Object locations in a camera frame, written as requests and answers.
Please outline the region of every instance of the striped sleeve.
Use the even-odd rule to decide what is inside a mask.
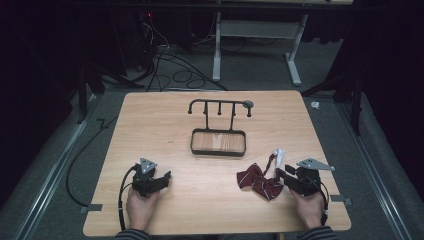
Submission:
[[[116,234],[116,240],[152,240],[152,237],[145,231],[127,229]]]
[[[337,237],[331,227],[322,226],[299,234],[297,240],[337,240]]]

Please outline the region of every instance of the table surface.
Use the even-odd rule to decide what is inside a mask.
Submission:
[[[234,130],[243,130],[247,139],[243,157],[192,154],[192,130],[205,127],[203,103],[193,104],[193,113],[188,114],[189,103],[194,99],[254,103],[250,118],[246,116],[247,109],[236,105]],[[209,104],[210,128],[229,129],[230,105],[223,104],[219,116],[218,104]],[[276,199],[267,201],[249,187],[240,189],[237,185],[237,172],[245,171],[253,163],[264,170],[276,148],[286,152],[283,164],[296,167],[297,162],[309,157],[327,163],[297,91],[129,93],[92,199],[92,204],[101,204],[102,210],[88,213],[84,233],[113,236],[120,231],[119,188],[125,173],[141,157],[158,164],[155,178],[172,172],[169,187],[161,191],[147,229],[152,235],[304,230],[287,187]],[[320,171],[320,175],[329,194],[339,195],[332,173]],[[267,177],[272,176],[273,171],[269,171]],[[125,203],[127,190],[123,195]],[[350,228],[342,202],[330,201],[327,225],[334,230]]]

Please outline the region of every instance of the wrist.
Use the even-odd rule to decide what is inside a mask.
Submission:
[[[131,222],[131,224],[130,224],[131,229],[136,229],[136,230],[141,230],[141,231],[146,230],[146,226],[147,226],[147,223],[144,222],[144,221]]]
[[[316,227],[321,227],[321,219],[309,218],[304,221],[305,227],[309,230]]]

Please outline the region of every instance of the white metal frame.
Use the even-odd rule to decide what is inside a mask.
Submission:
[[[294,23],[222,20],[221,13],[218,12],[216,14],[215,54],[212,79],[217,82],[221,79],[221,36],[284,38],[294,40],[292,51],[285,54],[285,59],[293,84],[300,86],[301,81],[294,58],[299,48],[307,19],[308,15],[304,14],[300,22]]]

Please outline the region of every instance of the red patterned fabric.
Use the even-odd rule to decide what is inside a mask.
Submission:
[[[267,200],[276,198],[283,190],[282,185],[275,178],[266,179],[265,174],[268,171],[269,163],[265,172],[256,164],[252,164],[246,171],[237,173],[237,183],[240,188],[252,186],[252,190],[259,193]]]

